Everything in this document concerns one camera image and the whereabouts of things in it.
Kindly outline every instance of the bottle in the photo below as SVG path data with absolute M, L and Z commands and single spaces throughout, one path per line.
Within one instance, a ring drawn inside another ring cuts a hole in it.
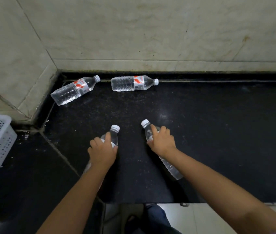
M 153 134 L 151 130 L 151 123 L 146 119 L 141 122 L 142 127 L 145 129 L 145 138 L 147 141 L 152 141 L 153 140 Z M 159 156 L 167 170 L 170 172 L 170 174 L 176 179 L 180 180 L 183 178 L 183 175 L 173 166 L 171 165 L 165 158 L 162 158 Z
M 117 133 L 120 131 L 120 127 L 117 125 L 112 125 L 111 129 L 110 129 L 110 134 L 111 134 L 111 144 L 112 144 L 112 148 L 114 148 L 115 146 L 118 145 L 118 138 L 117 138 Z M 101 141 L 104 142 L 105 141 L 105 134 L 102 135 L 100 137 Z M 89 160 L 86 168 L 84 169 L 84 173 L 87 172 L 89 170 L 89 168 L 92 166 L 91 161 Z
M 81 97 L 82 95 L 92 91 L 95 84 L 100 81 L 99 76 L 83 77 L 73 83 L 63 86 L 60 89 L 55 90 L 51 97 L 54 99 L 58 106 L 67 104 L 74 99 Z
M 122 76 L 111 79 L 113 91 L 147 90 L 152 85 L 158 85 L 159 79 L 151 79 L 146 75 Z

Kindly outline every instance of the forearm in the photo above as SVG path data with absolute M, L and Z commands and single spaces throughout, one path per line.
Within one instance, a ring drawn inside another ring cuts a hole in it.
M 37 234 L 81 234 L 107 171 L 108 169 L 103 167 L 91 167 L 83 174 L 42 224 Z
M 218 172 L 179 150 L 174 149 L 170 153 L 174 155 L 168 156 L 168 161 L 235 231 L 254 232 L 258 227 L 262 233 L 276 231 L 276 213 L 264 203 Z

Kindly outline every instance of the hand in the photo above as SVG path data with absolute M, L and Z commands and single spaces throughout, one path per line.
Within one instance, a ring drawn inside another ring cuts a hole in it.
M 151 130 L 153 134 L 153 141 L 148 141 L 147 144 L 153 152 L 167 159 L 169 152 L 176 149 L 174 136 L 170 134 L 171 131 L 165 126 L 162 126 L 158 133 L 156 127 L 152 124 Z
M 90 161 L 93 166 L 99 166 L 109 169 L 117 157 L 117 148 L 112 148 L 111 134 L 107 132 L 105 135 L 105 141 L 102 142 L 99 137 L 94 138 L 90 142 L 91 147 L 88 148 Z

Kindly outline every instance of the marble wall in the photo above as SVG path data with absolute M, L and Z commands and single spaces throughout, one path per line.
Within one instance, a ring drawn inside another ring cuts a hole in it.
M 276 71 L 276 0 L 19 0 L 63 70 Z
M 0 0 L 0 114 L 31 122 L 56 70 L 17 0 Z

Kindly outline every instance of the person's left hand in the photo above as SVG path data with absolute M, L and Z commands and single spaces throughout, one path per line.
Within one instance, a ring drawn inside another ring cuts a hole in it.
M 105 141 L 102 142 L 99 137 L 94 138 L 90 142 L 91 147 L 88 148 L 90 161 L 92 166 L 99 166 L 109 169 L 117 157 L 117 148 L 112 148 L 111 134 L 107 132 L 105 135 Z

